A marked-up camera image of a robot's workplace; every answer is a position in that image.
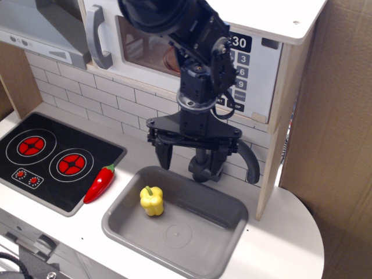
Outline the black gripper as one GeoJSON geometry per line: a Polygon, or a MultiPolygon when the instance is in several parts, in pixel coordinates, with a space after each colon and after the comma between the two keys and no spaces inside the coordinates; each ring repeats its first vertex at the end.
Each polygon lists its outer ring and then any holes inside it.
{"type": "Polygon", "coordinates": [[[210,151],[210,180],[218,182],[233,140],[242,132],[217,119],[212,112],[194,114],[186,110],[146,121],[148,141],[155,147],[160,166],[168,170],[174,146],[190,148],[217,148],[210,151]]]}

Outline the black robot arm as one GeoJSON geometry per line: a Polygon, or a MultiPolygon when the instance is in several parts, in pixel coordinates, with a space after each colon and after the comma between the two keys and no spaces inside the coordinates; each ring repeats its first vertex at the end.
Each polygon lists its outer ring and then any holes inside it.
{"type": "Polygon", "coordinates": [[[235,84],[230,26],[206,1],[119,1],[137,30],[163,37],[176,50],[180,111],[149,119],[148,141],[168,169],[174,146],[194,148],[189,170],[195,181],[218,181],[227,157],[238,150],[241,132],[218,115],[216,103],[235,84]]]}

